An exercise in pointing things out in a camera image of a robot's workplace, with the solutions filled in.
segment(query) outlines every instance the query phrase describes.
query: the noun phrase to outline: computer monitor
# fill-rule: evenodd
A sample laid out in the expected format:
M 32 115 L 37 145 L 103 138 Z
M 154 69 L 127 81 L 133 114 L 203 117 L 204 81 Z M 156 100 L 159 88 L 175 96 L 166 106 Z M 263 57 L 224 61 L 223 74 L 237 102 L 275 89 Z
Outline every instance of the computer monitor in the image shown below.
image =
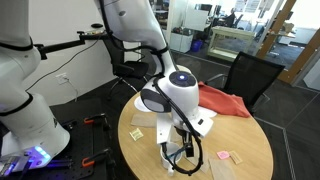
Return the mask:
M 196 4 L 195 9 L 208 11 L 208 15 L 209 15 L 211 12 L 211 9 L 212 9 L 212 5 L 211 4 Z
M 221 10 L 221 6 L 220 5 L 216 5 L 216 7 L 214 8 L 214 12 L 217 16 L 219 16 L 220 14 L 220 10 Z

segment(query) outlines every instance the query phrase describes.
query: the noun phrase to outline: pink sticky note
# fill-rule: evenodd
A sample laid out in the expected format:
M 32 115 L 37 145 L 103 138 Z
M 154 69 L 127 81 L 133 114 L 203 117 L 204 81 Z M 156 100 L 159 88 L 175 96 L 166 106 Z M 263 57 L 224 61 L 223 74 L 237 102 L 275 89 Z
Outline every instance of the pink sticky note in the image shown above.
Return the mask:
M 217 155 L 219 156 L 220 159 L 226 159 L 226 158 L 230 157 L 228 151 L 217 152 Z

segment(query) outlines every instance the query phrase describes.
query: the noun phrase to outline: black office chair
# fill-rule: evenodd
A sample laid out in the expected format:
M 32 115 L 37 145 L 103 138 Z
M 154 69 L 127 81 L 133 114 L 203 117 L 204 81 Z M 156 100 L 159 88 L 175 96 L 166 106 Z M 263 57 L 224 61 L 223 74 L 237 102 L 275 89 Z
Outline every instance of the black office chair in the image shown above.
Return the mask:
M 227 94 L 234 94 L 243 98 L 248 111 L 253 115 L 259 106 L 270 98 L 264 94 L 285 66 L 274 64 L 244 52 L 239 52 L 231 65 L 228 75 L 218 74 L 207 81 L 226 78 L 221 81 L 221 89 Z
M 239 16 L 239 18 L 236 20 L 236 22 L 233 23 L 232 28 L 238 28 L 238 23 L 241 20 L 242 16 L 243 16 L 243 14 L 241 14 Z
M 111 99 L 111 94 L 114 88 L 119 83 L 122 83 L 122 82 L 127 84 L 135 92 L 138 92 L 137 89 L 125 79 L 136 78 L 136 79 L 144 80 L 145 82 L 147 82 L 147 79 L 145 76 L 148 72 L 149 64 L 145 62 L 141 62 L 141 60 L 125 61 L 124 60 L 125 52 L 123 50 L 120 50 L 117 47 L 115 47 L 112 44 L 111 40 L 103 40 L 103 42 L 106 45 L 110 54 L 113 75 L 115 75 L 118 78 L 118 81 L 115 84 L 113 84 L 113 86 L 109 91 L 109 94 L 107 96 L 108 99 Z M 115 42 L 119 47 L 124 48 L 123 42 L 121 40 L 115 38 Z
M 230 16 L 226 17 L 222 26 L 232 28 L 235 18 L 236 18 L 235 15 L 230 15 Z

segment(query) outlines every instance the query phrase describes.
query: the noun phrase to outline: white cabinet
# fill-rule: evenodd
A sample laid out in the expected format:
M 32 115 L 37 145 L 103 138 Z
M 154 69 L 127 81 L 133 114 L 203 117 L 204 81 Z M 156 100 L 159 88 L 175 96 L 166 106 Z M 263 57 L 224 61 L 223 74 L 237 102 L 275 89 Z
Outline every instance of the white cabinet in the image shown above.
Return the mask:
M 192 43 L 193 35 L 182 35 L 171 33 L 169 48 L 175 51 L 186 53 L 190 50 Z

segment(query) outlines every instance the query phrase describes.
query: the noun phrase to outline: red cloth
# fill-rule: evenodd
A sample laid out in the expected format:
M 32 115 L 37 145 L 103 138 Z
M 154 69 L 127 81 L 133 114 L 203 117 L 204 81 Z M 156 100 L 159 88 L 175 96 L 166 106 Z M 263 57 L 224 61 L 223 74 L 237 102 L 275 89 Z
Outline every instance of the red cloth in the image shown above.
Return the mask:
M 250 117 L 242 97 L 226 94 L 218 89 L 205 85 L 199 86 L 199 106 L 211 109 L 219 114 Z

